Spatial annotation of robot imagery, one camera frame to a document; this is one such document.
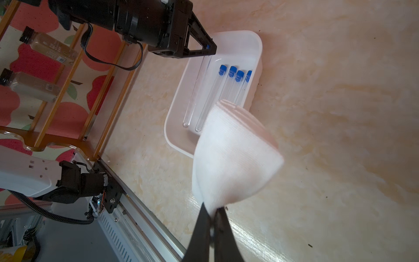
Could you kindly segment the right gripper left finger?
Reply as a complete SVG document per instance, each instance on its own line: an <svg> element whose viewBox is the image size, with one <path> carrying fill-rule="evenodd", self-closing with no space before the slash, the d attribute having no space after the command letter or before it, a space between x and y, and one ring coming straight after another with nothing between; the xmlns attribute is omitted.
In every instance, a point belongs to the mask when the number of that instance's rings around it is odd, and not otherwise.
<svg viewBox="0 0 419 262"><path fill-rule="evenodd" d="M208 262L210 253L212 220L205 204L201 209L194 227L192 238L184 254L182 262Z"/></svg>

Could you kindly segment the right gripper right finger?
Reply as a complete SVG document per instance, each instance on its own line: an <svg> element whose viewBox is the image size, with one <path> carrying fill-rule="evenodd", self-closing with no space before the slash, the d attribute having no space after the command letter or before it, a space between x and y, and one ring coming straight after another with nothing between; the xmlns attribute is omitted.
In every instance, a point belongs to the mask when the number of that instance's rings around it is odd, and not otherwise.
<svg viewBox="0 0 419 262"><path fill-rule="evenodd" d="M244 262L224 207L215 214L214 231L215 262Z"/></svg>

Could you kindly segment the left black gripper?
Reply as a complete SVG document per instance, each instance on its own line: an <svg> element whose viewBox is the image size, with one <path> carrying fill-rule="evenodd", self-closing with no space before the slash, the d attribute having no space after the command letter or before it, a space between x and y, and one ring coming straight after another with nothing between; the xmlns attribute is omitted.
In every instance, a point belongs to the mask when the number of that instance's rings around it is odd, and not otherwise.
<svg viewBox="0 0 419 262"><path fill-rule="evenodd" d="M142 42L166 57L212 56L217 45L207 34L191 1L49 1L59 23L89 23L115 31L126 41ZM192 37L200 49L188 47Z"/></svg>

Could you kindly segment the test tube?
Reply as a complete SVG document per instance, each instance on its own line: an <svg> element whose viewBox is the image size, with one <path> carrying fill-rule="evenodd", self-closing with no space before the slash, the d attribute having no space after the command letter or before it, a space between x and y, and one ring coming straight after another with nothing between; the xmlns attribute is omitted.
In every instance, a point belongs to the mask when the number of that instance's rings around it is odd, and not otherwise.
<svg viewBox="0 0 419 262"><path fill-rule="evenodd" d="M244 72L238 71L234 77L233 83L230 87L229 94L228 94L228 101L232 103L236 103L236 99L238 98L241 85L243 82Z"/></svg>
<svg viewBox="0 0 419 262"><path fill-rule="evenodd" d="M201 62L201 65L197 74L197 78L195 80L194 87L192 90L192 94L188 102L187 110L185 112L184 119L182 122L183 128L189 128L191 125L192 117L193 117L196 104L197 104L197 97L200 91L200 86L205 78L206 71L211 62L211 59L212 59L211 56L205 56Z"/></svg>
<svg viewBox="0 0 419 262"><path fill-rule="evenodd" d="M234 103L236 105L240 105L241 104L241 102L242 102L242 100L244 98L244 93L245 93L245 91L246 91L246 89L248 87L248 84L249 84L249 81L250 81L251 76L252 76L252 71L248 71L247 74L246 74L246 77L245 77L245 79L244 79L244 81L243 81L243 83L242 83L242 85L241 85L241 87L239 89L239 92L238 92L238 94L237 94L237 96L235 98Z"/></svg>
<svg viewBox="0 0 419 262"><path fill-rule="evenodd" d="M236 66L231 66L227 75L227 79L224 83L224 86L222 88L219 100L227 100L228 99L228 95L231 89L231 85L234 82L235 79L235 75L237 73L237 67Z"/></svg>
<svg viewBox="0 0 419 262"><path fill-rule="evenodd" d="M195 126L196 132L201 132L208 116L209 110L211 109L212 103L215 100L215 96L218 92L219 86L223 80L223 77L227 71L227 67L225 65L221 65L217 75L215 76L214 80L212 81L212 86L209 90L208 96L206 97L205 104L203 106L203 110L199 116L197 124Z"/></svg>

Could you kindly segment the white rectangular tray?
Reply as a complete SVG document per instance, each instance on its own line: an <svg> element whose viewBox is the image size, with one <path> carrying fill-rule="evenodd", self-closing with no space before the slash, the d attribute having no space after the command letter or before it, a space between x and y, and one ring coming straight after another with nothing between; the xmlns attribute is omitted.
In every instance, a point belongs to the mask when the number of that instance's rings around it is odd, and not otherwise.
<svg viewBox="0 0 419 262"><path fill-rule="evenodd" d="M219 32L212 38L216 54L189 59L165 121L168 144L188 157L216 101L250 109L263 70L263 44L255 32Z"/></svg>

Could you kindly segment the white wipe cloth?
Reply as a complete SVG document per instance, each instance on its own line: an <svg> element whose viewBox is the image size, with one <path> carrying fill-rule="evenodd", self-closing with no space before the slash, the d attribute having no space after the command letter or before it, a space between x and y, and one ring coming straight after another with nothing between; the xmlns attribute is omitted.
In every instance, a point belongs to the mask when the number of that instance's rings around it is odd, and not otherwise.
<svg viewBox="0 0 419 262"><path fill-rule="evenodd" d="M210 217L250 198L282 168L273 135L249 111L227 101L210 110L193 157L192 191Z"/></svg>

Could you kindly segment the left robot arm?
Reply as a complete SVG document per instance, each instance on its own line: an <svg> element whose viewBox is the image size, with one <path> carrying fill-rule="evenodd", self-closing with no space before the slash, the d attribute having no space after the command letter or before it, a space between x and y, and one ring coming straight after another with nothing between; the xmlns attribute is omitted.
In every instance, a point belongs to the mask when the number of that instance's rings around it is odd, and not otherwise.
<svg viewBox="0 0 419 262"><path fill-rule="evenodd" d="M125 41L148 45L152 53L171 58L214 55L217 46L193 12L191 1L49 1L59 23L86 24L81 48L87 49L93 26L119 33ZM49 161L1 147L1 188L45 218L67 224L91 224L86 219L53 214L37 201L72 204L84 197L101 197L99 206L112 213L120 202L122 188L100 169L81 171L80 162Z"/></svg>

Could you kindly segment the wooden shelf rack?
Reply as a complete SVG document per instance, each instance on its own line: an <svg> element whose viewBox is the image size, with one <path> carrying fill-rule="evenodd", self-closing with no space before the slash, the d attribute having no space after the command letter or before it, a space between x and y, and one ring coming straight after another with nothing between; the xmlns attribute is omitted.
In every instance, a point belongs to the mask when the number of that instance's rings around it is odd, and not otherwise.
<svg viewBox="0 0 419 262"><path fill-rule="evenodd" d="M26 27L44 33L77 53L65 65L20 37ZM57 99L44 102L9 86L1 87L1 146L48 160L71 160L80 153L100 156L111 125L134 72L141 49L118 34L93 27L86 50L80 48L87 26L74 23L66 31L47 1L37 7L18 1L1 2L1 69L23 72L60 88Z"/></svg>

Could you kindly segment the glass spice jar upper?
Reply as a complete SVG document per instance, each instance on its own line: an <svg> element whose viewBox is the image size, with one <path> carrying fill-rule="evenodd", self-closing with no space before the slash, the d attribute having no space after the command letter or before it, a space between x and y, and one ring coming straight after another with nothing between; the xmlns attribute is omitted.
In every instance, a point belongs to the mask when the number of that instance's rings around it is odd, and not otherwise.
<svg viewBox="0 0 419 262"><path fill-rule="evenodd" d="M20 41L31 47L32 50L53 59L65 66L72 66L79 53L57 39L45 33L36 32L26 26Z"/></svg>

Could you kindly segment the glass spice jar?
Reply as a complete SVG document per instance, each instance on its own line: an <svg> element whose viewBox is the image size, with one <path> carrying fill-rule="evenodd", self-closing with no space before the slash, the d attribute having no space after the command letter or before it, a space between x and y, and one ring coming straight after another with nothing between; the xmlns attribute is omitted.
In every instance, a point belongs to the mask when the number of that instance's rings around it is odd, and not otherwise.
<svg viewBox="0 0 419 262"><path fill-rule="evenodd" d="M79 53L57 39L45 33L36 32L26 26L20 41L31 47L32 50L53 59L65 66L72 66Z"/></svg>
<svg viewBox="0 0 419 262"><path fill-rule="evenodd" d="M61 88L55 84L23 72L13 72L9 69L2 71L1 85L10 87L12 91L21 95L48 103L54 102L61 91Z"/></svg>

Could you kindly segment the glass spice jar lower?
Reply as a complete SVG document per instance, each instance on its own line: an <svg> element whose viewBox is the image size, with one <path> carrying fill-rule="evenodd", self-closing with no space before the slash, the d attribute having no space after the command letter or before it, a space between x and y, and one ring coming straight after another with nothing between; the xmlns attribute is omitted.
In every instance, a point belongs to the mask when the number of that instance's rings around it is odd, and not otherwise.
<svg viewBox="0 0 419 262"><path fill-rule="evenodd" d="M13 72L9 69L2 71L1 85L10 87L12 91L21 95L48 103L54 102L61 91L61 88L55 84L23 72Z"/></svg>

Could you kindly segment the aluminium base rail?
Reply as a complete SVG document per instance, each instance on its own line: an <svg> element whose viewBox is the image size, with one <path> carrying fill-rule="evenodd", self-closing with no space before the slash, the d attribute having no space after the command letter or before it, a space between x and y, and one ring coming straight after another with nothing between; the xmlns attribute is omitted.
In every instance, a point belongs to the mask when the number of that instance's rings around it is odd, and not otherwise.
<svg viewBox="0 0 419 262"><path fill-rule="evenodd" d="M112 213L104 211L98 224L118 262L180 262L185 248L163 226L156 216L107 166L104 161L90 162L79 153L75 160L103 169L121 186L118 205Z"/></svg>

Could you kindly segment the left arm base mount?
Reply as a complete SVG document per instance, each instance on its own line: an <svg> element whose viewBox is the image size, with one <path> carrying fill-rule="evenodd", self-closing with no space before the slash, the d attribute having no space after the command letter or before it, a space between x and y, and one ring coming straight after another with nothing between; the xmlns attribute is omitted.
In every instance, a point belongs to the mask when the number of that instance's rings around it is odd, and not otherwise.
<svg viewBox="0 0 419 262"><path fill-rule="evenodd" d="M104 163L96 161L88 175L88 189L92 193L89 205L95 218L106 211L112 214L120 203L124 189Z"/></svg>

